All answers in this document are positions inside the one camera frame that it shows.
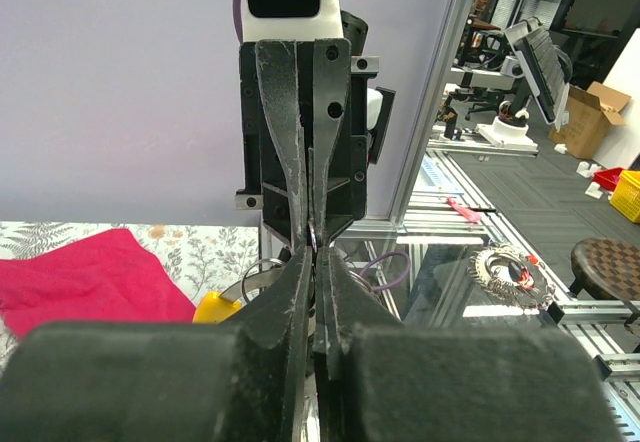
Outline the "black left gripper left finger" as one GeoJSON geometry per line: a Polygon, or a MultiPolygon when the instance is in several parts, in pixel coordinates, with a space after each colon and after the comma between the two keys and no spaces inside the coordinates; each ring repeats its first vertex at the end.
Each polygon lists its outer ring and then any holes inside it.
{"type": "Polygon", "coordinates": [[[54,323],[1,378],[5,441],[297,441],[313,255],[219,324],[54,323]]]}

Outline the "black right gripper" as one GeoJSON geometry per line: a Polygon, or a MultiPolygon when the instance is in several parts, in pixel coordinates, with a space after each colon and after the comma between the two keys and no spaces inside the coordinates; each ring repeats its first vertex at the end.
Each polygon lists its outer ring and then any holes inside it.
{"type": "Polygon", "coordinates": [[[377,73],[377,59],[354,57],[345,38],[240,47],[236,198],[292,250],[327,246],[365,215],[367,88],[377,73]]]}

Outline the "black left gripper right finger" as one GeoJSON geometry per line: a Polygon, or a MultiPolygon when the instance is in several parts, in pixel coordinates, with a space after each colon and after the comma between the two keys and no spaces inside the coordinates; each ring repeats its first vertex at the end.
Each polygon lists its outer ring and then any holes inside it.
{"type": "Polygon", "coordinates": [[[324,441],[618,441],[581,344],[544,327],[419,329],[315,261],[315,361],[324,441]]]}

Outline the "large keyring with yellow grip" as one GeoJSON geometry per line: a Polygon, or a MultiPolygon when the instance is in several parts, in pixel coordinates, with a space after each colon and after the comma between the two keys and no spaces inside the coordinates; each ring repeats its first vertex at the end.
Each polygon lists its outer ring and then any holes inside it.
{"type": "Polygon", "coordinates": [[[246,306],[249,293],[271,287],[281,275],[285,262],[275,258],[261,259],[251,265],[235,284],[222,292],[207,293],[197,306],[193,323],[219,324],[246,306]]]}

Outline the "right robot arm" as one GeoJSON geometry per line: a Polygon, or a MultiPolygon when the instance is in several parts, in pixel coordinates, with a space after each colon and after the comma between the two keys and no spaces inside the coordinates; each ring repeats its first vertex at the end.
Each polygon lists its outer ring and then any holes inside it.
{"type": "Polygon", "coordinates": [[[367,171],[377,163],[395,93],[370,85],[367,24],[341,14],[338,37],[244,42],[239,75],[242,210],[258,210],[291,251],[318,248],[362,219],[367,171]]]}

